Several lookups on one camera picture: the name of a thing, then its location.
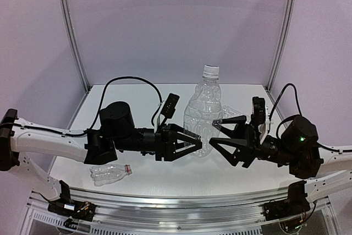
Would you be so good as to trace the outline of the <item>clear bottle with red ring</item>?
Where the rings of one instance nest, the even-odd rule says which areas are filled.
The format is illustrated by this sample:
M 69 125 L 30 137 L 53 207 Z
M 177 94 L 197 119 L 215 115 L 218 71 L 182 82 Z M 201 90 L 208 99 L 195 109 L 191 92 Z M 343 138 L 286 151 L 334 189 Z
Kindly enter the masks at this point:
M 90 167 L 90 177 L 96 187 L 121 181 L 124 177 L 131 175 L 130 165 L 101 165 Z

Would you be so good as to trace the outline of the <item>white blue bottle cap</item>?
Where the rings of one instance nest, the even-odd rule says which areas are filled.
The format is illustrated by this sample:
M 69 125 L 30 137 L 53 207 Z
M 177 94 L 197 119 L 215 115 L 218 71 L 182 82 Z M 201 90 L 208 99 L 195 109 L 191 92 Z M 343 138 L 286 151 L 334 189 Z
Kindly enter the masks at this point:
M 219 67 L 213 65 L 204 65 L 203 77 L 218 79 L 219 78 Z

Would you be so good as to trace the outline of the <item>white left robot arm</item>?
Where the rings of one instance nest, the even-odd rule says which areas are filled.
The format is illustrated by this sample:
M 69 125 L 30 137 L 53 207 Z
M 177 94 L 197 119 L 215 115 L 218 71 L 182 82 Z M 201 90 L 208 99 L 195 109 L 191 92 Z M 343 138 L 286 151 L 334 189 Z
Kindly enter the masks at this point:
M 202 148 L 199 135 L 176 124 L 136 128 L 130 106 L 114 102 L 98 113 L 99 129 L 59 130 L 36 127 L 9 109 L 1 120 L 1 171 L 9 172 L 51 203 L 71 204 L 69 186 L 34 163 L 29 152 L 65 157 L 87 165 L 117 160 L 117 152 L 135 151 L 157 161 L 175 161 Z

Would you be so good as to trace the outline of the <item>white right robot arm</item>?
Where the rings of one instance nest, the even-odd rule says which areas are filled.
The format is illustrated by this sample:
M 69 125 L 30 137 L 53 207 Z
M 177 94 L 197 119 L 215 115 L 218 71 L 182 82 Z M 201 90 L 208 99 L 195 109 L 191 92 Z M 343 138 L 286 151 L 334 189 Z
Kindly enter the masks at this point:
M 351 152 L 320 145 L 316 126 L 301 115 L 288 121 L 285 131 L 273 137 L 265 123 L 247 123 L 245 116 L 215 119 L 212 125 L 226 137 L 211 138 L 210 144 L 232 166 L 248 168 L 255 159 L 287 166 L 299 179 L 289 190 L 301 192 L 310 203 L 351 188 Z

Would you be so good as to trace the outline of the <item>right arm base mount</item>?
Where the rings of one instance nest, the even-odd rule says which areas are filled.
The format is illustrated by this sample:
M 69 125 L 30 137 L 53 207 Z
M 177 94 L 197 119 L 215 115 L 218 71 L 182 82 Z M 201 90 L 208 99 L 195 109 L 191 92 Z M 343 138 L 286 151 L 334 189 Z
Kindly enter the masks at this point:
M 282 200 L 270 200 L 263 204 L 263 215 L 266 221 L 280 220 L 298 215 L 290 220 L 279 221 L 279 227 L 285 234 L 299 234 L 304 224 L 316 210 L 317 202 L 314 201 L 311 210 L 307 200 L 305 184 L 299 181 L 289 185 L 287 197 Z

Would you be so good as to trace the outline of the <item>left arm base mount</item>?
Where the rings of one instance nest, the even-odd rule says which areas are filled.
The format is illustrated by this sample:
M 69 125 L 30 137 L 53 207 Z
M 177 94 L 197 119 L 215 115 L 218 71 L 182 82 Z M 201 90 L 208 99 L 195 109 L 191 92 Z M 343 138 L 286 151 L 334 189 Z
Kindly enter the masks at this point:
M 79 221 L 92 222 L 97 206 L 89 201 L 73 200 L 69 186 L 62 180 L 59 184 L 61 187 L 59 198 L 48 202 L 48 211 L 67 217 L 63 222 L 65 228 L 77 229 Z

